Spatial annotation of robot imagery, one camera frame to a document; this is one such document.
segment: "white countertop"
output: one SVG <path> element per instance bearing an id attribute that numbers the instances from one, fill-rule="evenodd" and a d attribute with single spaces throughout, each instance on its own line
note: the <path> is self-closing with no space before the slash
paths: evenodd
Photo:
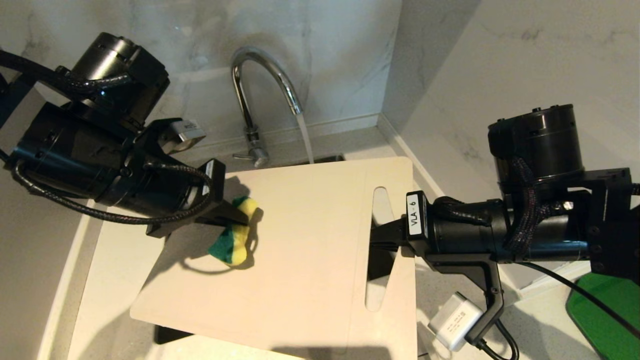
<path id="1" fill-rule="evenodd" d="M 344 154 L 347 160 L 396 156 L 375 127 L 314 138 L 312 143 L 316 157 L 338 153 Z M 269 152 L 280 163 L 305 159 L 300 142 L 275 145 L 269 147 Z M 201 152 L 200 157 L 183 161 L 197 164 L 207 160 Z M 233 160 L 230 156 L 217 158 L 227 164 L 229 172 L 250 168 L 249 164 Z M 203 336 L 189 336 L 164 345 L 154 344 L 154 326 L 131 319 L 129 306 L 160 254 L 164 240 L 146 237 L 132 243 L 112 236 L 114 225 L 117 224 L 105 222 L 100 233 L 77 316 L 69 359 L 293 359 Z M 442 275 L 432 271 L 421 259 L 417 260 L 416 271 L 419 354 L 429 352 L 432 359 L 488 359 L 484 353 L 468 345 L 451 354 L 426 328 L 428 318 L 435 315 L 438 306 L 453 292 L 460 291 L 476 304 L 482 304 L 484 299 L 480 290 L 462 275 Z M 568 289 L 555 287 L 505 309 L 502 320 L 520 345 L 521 359 L 598 359 L 564 310 L 568 294 Z M 508 354 L 504 340 L 493 329 L 488 333 L 487 341 L 494 350 L 504 350 L 502 355 Z M 322 354 L 317 358 L 329 359 Z"/>

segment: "yellow sponge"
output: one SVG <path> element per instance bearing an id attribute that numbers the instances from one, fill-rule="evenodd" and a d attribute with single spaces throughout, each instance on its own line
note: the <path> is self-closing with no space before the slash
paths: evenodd
<path id="1" fill-rule="evenodd" d="M 231 204 L 245 213 L 249 221 L 258 208 L 258 203 L 247 196 L 238 197 Z M 246 260 L 246 240 L 249 237 L 249 230 L 250 228 L 244 225 L 228 225 L 216 242 L 209 247 L 209 254 L 228 265 L 240 265 Z"/>

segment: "running water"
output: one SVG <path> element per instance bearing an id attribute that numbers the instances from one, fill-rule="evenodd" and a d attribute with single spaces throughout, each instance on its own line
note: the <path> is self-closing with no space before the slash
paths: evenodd
<path id="1" fill-rule="evenodd" d="M 300 114 L 296 115 L 296 120 L 302 131 L 302 140 L 305 142 L 305 148 L 307 149 L 307 156 L 309 157 L 309 163 L 314 163 L 314 153 L 311 151 L 311 141 L 309 141 L 309 133 L 307 132 L 307 125 L 305 124 L 305 116 Z"/>

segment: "chrome faucet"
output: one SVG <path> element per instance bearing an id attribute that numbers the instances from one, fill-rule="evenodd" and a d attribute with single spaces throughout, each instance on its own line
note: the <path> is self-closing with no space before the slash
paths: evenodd
<path id="1" fill-rule="evenodd" d="M 269 162 L 269 154 L 262 146 L 258 126 L 253 123 L 251 112 L 249 111 L 249 107 L 247 106 L 246 98 L 244 96 L 241 77 L 242 64 L 246 60 L 253 60 L 262 65 L 276 79 L 276 82 L 287 99 L 287 103 L 289 103 L 289 108 L 293 115 L 302 114 L 302 105 L 300 105 L 296 91 L 291 84 L 291 80 L 289 80 L 287 74 L 284 73 L 282 68 L 269 54 L 252 46 L 241 47 L 236 51 L 231 64 L 231 75 L 234 79 L 234 86 L 236 88 L 238 102 L 240 103 L 240 110 L 244 116 L 244 122 L 246 123 L 244 134 L 246 136 L 247 146 L 249 147 L 249 154 L 234 154 L 234 158 L 252 160 L 253 166 L 259 168 Z"/>

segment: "cutting board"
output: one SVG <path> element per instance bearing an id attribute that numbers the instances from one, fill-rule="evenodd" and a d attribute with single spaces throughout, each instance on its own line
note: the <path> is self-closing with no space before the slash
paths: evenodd
<path id="1" fill-rule="evenodd" d="M 206 254 L 221 228 L 183 227 L 167 239 L 131 317 L 290 354 L 415 359 L 412 254 L 396 257 L 380 309 L 365 306 L 373 193 L 384 187 L 399 218 L 412 184 L 407 158 L 228 174 L 227 200 L 259 204 L 247 262 L 230 269 Z"/>

